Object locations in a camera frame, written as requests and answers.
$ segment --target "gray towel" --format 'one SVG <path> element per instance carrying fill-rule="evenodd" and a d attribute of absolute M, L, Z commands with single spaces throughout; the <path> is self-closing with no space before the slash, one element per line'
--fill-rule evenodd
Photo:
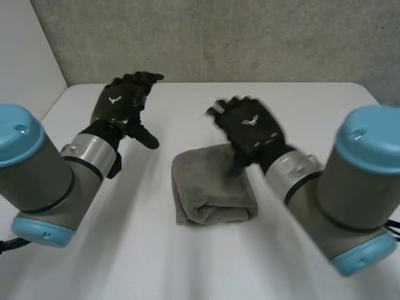
<path fill-rule="evenodd" d="M 245 171 L 226 176 L 230 144 L 189 150 L 172 162 L 172 193 L 177 224 L 243 222 L 255 218 L 258 205 Z"/>

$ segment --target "folded towel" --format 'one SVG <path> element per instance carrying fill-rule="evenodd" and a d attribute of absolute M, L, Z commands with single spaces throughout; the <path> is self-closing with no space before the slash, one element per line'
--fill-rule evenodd
<path fill-rule="evenodd" d="M 258 205 L 245 171 L 227 176 L 230 144 L 189 150 L 172 162 L 172 193 L 177 224 L 243 222 L 255 218 Z"/>

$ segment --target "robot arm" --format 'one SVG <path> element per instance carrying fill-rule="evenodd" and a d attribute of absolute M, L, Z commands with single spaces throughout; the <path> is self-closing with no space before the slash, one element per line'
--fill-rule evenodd
<path fill-rule="evenodd" d="M 15 235 L 46 246 L 70 242 L 103 180 L 121 170 L 119 141 L 128 135 L 158 147 L 140 111 L 162 78 L 147 72 L 116 78 L 101 93 L 91 124 L 61 155 L 29 111 L 0 106 L 0 194 L 20 210 L 11 226 Z"/>
<path fill-rule="evenodd" d="M 267 183 L 343 276 L 395 250 L 384 225 L 400 203 L 400 138 L 393 132 L 400 110 L 371 106 L 349 114 L 321 171 L 312 156 L 286 144 L 259 101 L 234 98 L 216 105 L 207 112 L 236 150 L 236 173 L 258 163 Z"/>

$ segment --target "glove logo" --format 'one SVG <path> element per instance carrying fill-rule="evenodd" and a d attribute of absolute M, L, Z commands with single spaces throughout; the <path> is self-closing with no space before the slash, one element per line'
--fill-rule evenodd
<path fill-rule="evenodd" d="M 255 115 L 254 117 L 252 117 L 252 120 L 251 120 L 251 121 L 249 121 L 249 120 L 244 120 L 244 121 L 242 122 L 242 124 L 243 124 L 243 125 L 251 125 L 251 126 L 254 126 L 254 125 L 257 124 L 257 120 L 258 120 L 258 114 Z"/>
<path fill-rule="evenodd" d="M 121 100 L 122 99 L 122 97 L 121 96 L 119 96 L 118 98 L 116 98 L 116 99 L 111 99 L 111 97 L 108 97 L 108 99 L 110 100 L 110 102 L 111 102 L 111 104 L 114 104 L 115 102 L 117 102 L 118 100 Z"/>

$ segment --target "gray wall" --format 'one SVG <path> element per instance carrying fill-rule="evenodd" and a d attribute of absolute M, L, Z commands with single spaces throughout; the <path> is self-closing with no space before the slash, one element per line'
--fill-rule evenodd
<path fill-rule="evenodd" d="M 31 0 L 69 85 L 350 81 L 400 105 L 400 0 Z"/>

